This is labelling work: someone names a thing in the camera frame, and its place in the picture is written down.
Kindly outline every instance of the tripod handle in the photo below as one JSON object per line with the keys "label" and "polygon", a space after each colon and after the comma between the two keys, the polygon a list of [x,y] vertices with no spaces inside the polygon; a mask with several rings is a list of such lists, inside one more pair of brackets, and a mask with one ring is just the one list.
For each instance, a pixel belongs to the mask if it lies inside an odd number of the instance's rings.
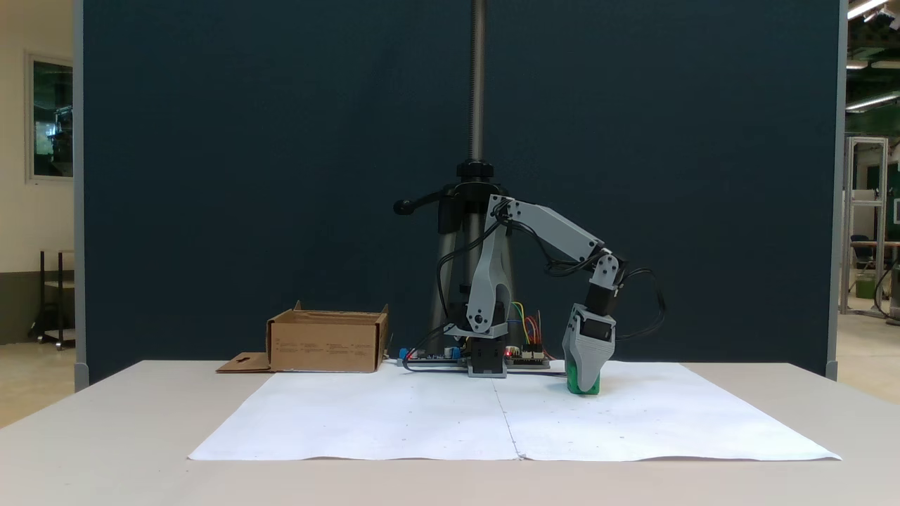
{"label": "tripod handle", "polygon": [[412,214],[419,207],[422,207],[427,203],[437,202],[437,200],[440,199],[441,195],[443,195],[444,193],[445,191],[441,190],[439,192],[434,192],[433,194],[427,194],[424,197],[412,202],[408,200],[399,200],[394,203],[394,212],[402,216]]}

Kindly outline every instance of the floor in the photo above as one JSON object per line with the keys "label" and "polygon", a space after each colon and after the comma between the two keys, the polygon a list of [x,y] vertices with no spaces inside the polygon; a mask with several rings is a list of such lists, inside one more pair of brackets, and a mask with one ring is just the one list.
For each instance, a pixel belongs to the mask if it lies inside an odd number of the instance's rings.
{"label": "floor", "polygon": [[[850,299],[854,309],[872,301]],[[838,317],[838,381],[900,404],[900,327],[859,315]],[[70,395],[75,350],[52,344],[0,346],[0,428]]]}
{"label": "floor", "polygon": [[39,411],[75,390],[75,350],[52,343],[0,346],[0,427]]}

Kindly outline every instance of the tripod stand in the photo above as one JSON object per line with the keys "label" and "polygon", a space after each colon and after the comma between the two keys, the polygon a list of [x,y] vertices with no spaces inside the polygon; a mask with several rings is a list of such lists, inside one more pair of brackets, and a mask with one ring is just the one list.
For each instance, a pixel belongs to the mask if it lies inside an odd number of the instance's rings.
{"label": "tripod stand", "polygon": [[[502,186],[492,183],[494,167],[482,155],[484,125],[484,38],[487,17],[487,0],[472,0],[472,59],[469,89],[469,158],[456,167],[458,183],[445,185],[442,189],[427,194],[418,200],[399,200],[393,209],[397,214],[412,214],[419,207],[437,202],[437,233],[439,235],[437,257],[446,258],[456,250],[459,233],[463,233],[464,244],[475,242],[484,231],[488,200],[492,194],[508,195]],[[468,249],[463,254],[463,283],[460,293],[468,298],[475,268],[482,254],[481,245]],[[512,262],[509,246],[501,254],[501,262],[509,277],[512,293]],[[450,303],[450,281],[454,259],[449,258],[441,267],[435,281],[432,296],[430,329],[454,318],[454,313],[462,311],[464,305]],[[504,308],[509,313],[511,308]],[[433,340],[426,348],[435,353],[439,342]]]}

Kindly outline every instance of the paper sheet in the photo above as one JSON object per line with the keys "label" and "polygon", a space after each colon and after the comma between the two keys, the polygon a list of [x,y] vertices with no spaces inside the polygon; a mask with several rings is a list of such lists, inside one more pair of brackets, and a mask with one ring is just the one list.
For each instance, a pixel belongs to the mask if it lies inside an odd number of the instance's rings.
{"label": "paper sheet", "polygon": [[408,373],[277,373],[194,460],[518,458],[490,380]]}
{"label": "paper sheet", "polygon": [[[553,365],[562,370],[561,363]],[[572,395],[563,381],[543,376],[497,381],[519,456],[838,458],[680,364],[607,362],[600,377],[598,396]]]}
{"label": "paper sheet", "polygon": [[679,364],[608,362],[601,378],[592,397],[569,393],[564,377],[390,363],[371,375],[276,374],[190,458],[838,458]]}

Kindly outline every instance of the window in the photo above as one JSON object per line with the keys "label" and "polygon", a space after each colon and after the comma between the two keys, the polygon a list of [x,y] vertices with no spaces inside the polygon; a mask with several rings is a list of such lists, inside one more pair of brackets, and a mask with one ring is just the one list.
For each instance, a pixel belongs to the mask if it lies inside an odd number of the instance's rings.
{"label": "window", "polygon": [[25,170],[29,181],[72,179],[72,62],[25,58]]}

